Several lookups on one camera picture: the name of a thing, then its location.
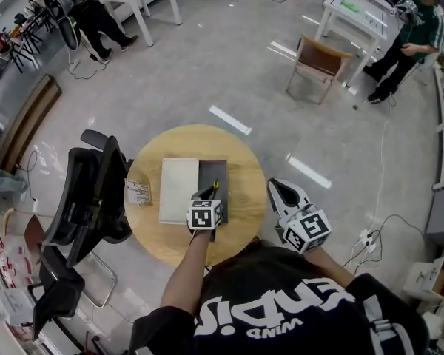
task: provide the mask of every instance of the black pants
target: black pants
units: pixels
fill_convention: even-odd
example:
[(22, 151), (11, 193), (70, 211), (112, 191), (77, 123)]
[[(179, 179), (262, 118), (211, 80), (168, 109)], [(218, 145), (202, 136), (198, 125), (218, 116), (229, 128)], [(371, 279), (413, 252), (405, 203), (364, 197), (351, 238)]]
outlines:
[(87, 0), (76, 5), (71, 9), (70, 15), (74, 16), (79, 29), (84, 32), (101, 58), (106, 58), (110, 54), (110, 50), (102, 44), (99, 31), (117, 42), (121, 47), (127, 46), (130, 41), (98, 0)]
[(398, 63), (391, 75), (387, 79), (382, 81), (375, 90), (376, 93), (379, 93), (384, 97), (389, 96), (390, 93), (395, 93), (397, 91), (398, 85), (401, 83), (402, 79), (416, 64), (416, 61), (412, 57), (406, 56), (401, 52), (402, 46), (403, 44), (400, 37), (396, 37), (392, 46), (386, 52), (385, 56), (379, 61), (373, 63), (371, 66), (371, 72), (378, 76), (378, 78), (381, 78), (396, 63)]

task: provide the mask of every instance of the gray tiled floor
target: gray tiled floor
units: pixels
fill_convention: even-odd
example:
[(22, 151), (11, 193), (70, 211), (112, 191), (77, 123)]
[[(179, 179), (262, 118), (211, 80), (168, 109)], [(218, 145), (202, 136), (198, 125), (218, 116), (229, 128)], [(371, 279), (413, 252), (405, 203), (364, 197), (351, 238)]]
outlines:
[[(157, 134), (184, 124), (222, 127), (245, 141), (266, 178), (287, 178), (301, 185), (325, 209), (334, 232), (326, 244), (333, 257), (344, 263), (361, 230), (371, 225), (380, 186), (380, 139), (385, 174), (374, 225), (398, 213), (420, 228), (426, 224), (431, 185), (437, 164), (436, 92), (408, 78), (395, 95), (397, 106), (371, 106), (364, 102), (373, 81), (360, 75), (353, 95), (337, 85), (323, 105), (307, 102), (319, 97), (322, 87), (296, 77), (292, 94), (285, 93), (293, 63), (269, 50), (276, 41), (295, 49), (301, 34), (313, 37), (320, 21), (321, 0), (178, 0), (183, 24), (172, 23), (168, 0), (150, 6), (146, 19), (155, 46), (139, 41), (126, 53), (117, 51), (105, 71), (88, 81), (76, 81), (64, 70), (56, 74), (63, 95), (36, 133), (33, 149), (40, 154), (30, 175), (38, 212), (53, 214), (64, 185), (67, 153), (83, 146), (79, 136), (92, 128), (117, 137), (122, 150), (133, 158)], [(125, 23), (130, 34), (138, 32), (134, 18)], [(396, 26), (390, 34), (391, 43)], [(355, 51), (349, 42), (331, 35), (329, 43)], [(386, 50), (388, 44), (382, 44)], [(96, 68), (85, 52), (78, 75)], [(245, 136), (208, 108), (215, 105), (252, 128)], [(292, 156), (332, 182), (325, 189), (290, 166)], [(21, 205), (30, 209), (32, 201)], [(267, 207), (260, 228), (264, 237), (277, 240), (271, 230), (275, 215)], [(399, 291), (408, 267), (426, 258), (423, 239), (397, 219), (383, 230), (383, 260), (368, 267), (394, 291)], [(119, 245), (101, 243), (97, 248), (117, 271), (119, 283), (110, 302), (127, 320), (134, 320), (159, 304), (172, 268), (147, 253), (134, 237)], [(85, 320), (93, 322), (118, 353), (130, 337), (131, 325), (113, 308), (91, 309), (83, 301)], [(76, 317), (69, 323), (82, 338), (84, 325)]]

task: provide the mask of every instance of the person in green jacket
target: person in green jacket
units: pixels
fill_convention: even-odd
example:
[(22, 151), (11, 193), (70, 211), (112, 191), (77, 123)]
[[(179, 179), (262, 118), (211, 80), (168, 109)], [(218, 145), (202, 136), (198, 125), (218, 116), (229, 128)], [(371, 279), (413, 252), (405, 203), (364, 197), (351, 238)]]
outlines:
[(444, 14), (437, 6), (439, 0), (400, 0), (397, 5), (413, 1), (417, 7), (416, 19), (410, 15), (385, 56), (363, 71), (380, 83), (383, 76), (397, 64), (391, 75), (370, 94), (368, 101), (378, 104), (397, 91), (409, 70), (428, 54), (440, 51), (444, 42)]

